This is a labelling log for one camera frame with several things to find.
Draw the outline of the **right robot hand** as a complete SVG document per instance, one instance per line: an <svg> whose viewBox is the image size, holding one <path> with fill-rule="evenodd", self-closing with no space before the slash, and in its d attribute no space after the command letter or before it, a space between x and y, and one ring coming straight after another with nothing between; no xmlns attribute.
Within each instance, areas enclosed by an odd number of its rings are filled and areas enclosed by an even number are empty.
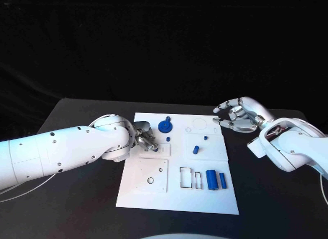
<svg viewBox="0 0 328 239"><path fill-rule="evenodd" d="M252 97L227 100L214 108L213 112L218 113L224 109L230 109L230 119L214 118L213 121L221 127L240 133L262 130L276 120L267 108Z"/></svg>

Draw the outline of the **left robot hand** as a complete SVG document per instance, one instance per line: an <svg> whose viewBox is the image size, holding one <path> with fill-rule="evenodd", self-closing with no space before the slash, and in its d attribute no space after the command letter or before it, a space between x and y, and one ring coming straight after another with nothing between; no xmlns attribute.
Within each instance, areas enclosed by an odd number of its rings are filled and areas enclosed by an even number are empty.
<svg viewBox="0 0 328 239"><path fill-rule="evenodd" d="M133 124L136 130L136 145L142 147L145 151L158 151L159 145L155 143L155 135L148 121L137 121Z"/></svg>

